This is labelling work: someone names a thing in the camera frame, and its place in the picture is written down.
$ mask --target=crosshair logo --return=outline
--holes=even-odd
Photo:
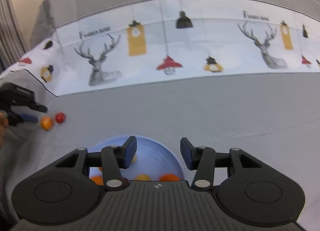
[[[162,184],[160,184],[160,183],[157,183],[156,185],[154,185],[153,187],[155,187],[156,189],[160,189],[160,188],[162,188],[163,187],[163,185]]]

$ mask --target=red lamp shade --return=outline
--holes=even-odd
[[[311,62],[302,55],[302,64],[311,64]]]
[[[163,63],[160,64],[157,67],[157,70],[159,69],[165,69],[168,67],[172,67],[172,68],[178,68],[178,67],[182,67],[182,65],[178,62],[175,62],[171,57],[167,56],[164,60]]]
[[[20,59],[19,62],[26,63],[26,64],[32,64],[32,61],[29,57]]]

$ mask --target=orange ball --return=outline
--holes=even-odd
[[[165,175],[162,175],[159,179],[159,181],[176,181],[176,180],[180,180],[180,179],[174,174],[165,174]]]
[[[95,184],[103,186],[103,178],[101,176],[93,176],[90,179],[92,179]]]
[[[49,131],[53,127],[53,120],[51,117],[45,116],[41,118],[40,124],[44,130]]]

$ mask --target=pendant lamp illustration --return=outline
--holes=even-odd
[[[53,42],[50,40],[50,41],[48,41],[48,42],[45,44],[45,46],[44,46],[43,49],[44,49],[44,50],[47,50],[47,49],[51,48],[52,45],[53,45]]]
[[[164,74],[170,76],[176,73],[175,68],[181,68],[182,65],[178,62],[175,62],[170,56],[167,55],[167,57],[163,60],[163,63],[161,63],[157,70],[163,69]]]
[[[311,69],[311,66],[310,66],[311,62],[308,61],[303,55],[302,55],[302,64],[305,64],[308,68]]]
[[[49,65],[48,67],[42,67],[40,69],[41,78],[44,82],[50,82],[52,80],[52,72],[54,71],[53,66]]]
[[[306,27],[304,26],[304,24],[302,25],[302,31],[303,31],[303,37],[308,38],[308,32],[307,32]]]
[[[19,60],[19,66],[25,66],[26,64],[32,64],[32,60],[29,57]]]
[[[127,27],[129,56],[144,55],[147,53],[144,27],[133,19]]]
[[[284,48],[286,50],[290,50],[290,51],[293,50],[289,26],[283,20],[280,25],[280,31],[281,31],[281,36],[282,36]]]
[[[164,17],[163,17],[163,11],[162,11],[162,5],[161,1],[159,0],[160,5],[160,13],[161,13],[161,21],[162,21],[162,28],[163,28],[163,36],[164,36],[164,46],[165,46],[165,52],[166,57],[163,59],[163,62],[158,65],[156,70],[163,70],[164,74],[170,76],[176,73],[175,68],[182,68],[182,64],[175,62],[170,56],[169,56],[169,49],[168,49],[168,41],[167,41],[167,34],[165,31],[165,25],[164,25]]]
[[[212,58],[210,55],[206,59],[207,64],[203,67],[204,70],[206,71],[211,71],[211,72],[222,72],[223,67],[217,63],[217,61]]]
[[[180,8],[182,9],[181,0],[179,0]],[[186,16],[186,12],[180,10],[179,12],[179,18],[176,21],[176,28],[177,29],[183,29],[183,28],[192,28],[192,22],[189,17]]]

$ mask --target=deer antlers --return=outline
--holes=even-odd
[[[73,49],[76,51],[76,53],[78,55],[80,55],[81,57],[83,58],[86,58],[86,59],[89,59],[90,61],[90,64],[93,65],[93,63],[96,63],[96,62],[104,62],[105,59],[107,58],[107,53],[109,53],[110,51],[112,51],[117,45],[118,43],[120,42],[120,38],[121,38],[121,35],[118,36],[118,39],[115,41],[115,39],[110,35],[108,34],[111,38],[111,44],[109,45],[109,47],[107,46],[106,43],[104,43],[104,50],[102,51],[102,53],[100,53],[100,58],[98,60],[96,60],[94,58],[94,56],[90,53],[90,48],[88,48],[88,51],[87,53],[85,53],[83,50],[82,50],[82,47],[84,45],[84,41],[80,44],[79,46],[79,51],[73,47]]]
[[[103,62],[106,57],[107,57],[107,53],[109,53],[110,51],[112,51],[119,43],[121,35],[119,34],[118,39],[115,41],[115,39],[108,34],[111,38],[111,43],[109,44],[109,48],[108,46],[104,43],[104,50],[103,52],[100,54],[100,58],[99,58],[99,62]]]
[[[250,34],[246,31],[246,26],[247,26],[247,23],[248,21],[245,21],[243,26],[242,26],[242,29],[240,27],[240,25],[237,23],[240,31],[245,35],[247,36],[249,39],[253,40],[257,45],[263,45],[265,46],[266,48],[268,48],[270,46],[270,43],[269,41],[270,40],[273,40],[275,37],[276,37],[276,33],[277,33],[277,30],[275,29],[275,31],[273,32],[273,29],[271,28],[271,26],[268,24],[270,30],[271,30],[271,33],[268,34],[268,32],[266,31],[266,38],[264,39],[264,42],[263,44],[261,44],[258,40],[258,38],[256,36],[254,36],[253,34],[253,30],[251,29],[251,32]]]
[[[266,38],[264,39],[264,43],[263,45],[268,48],[270,46],[270,43],[269,41],[270,40],[273,40],[275,37],[276,37],[276,34],[277,34],[277,29],[275,28],[275,32],[273,32],[273,29],[271,28],[271,26],[268,24],[270,30],[271,30],[271,33],[270,35],[268,34],[268,32],[266,31]]]

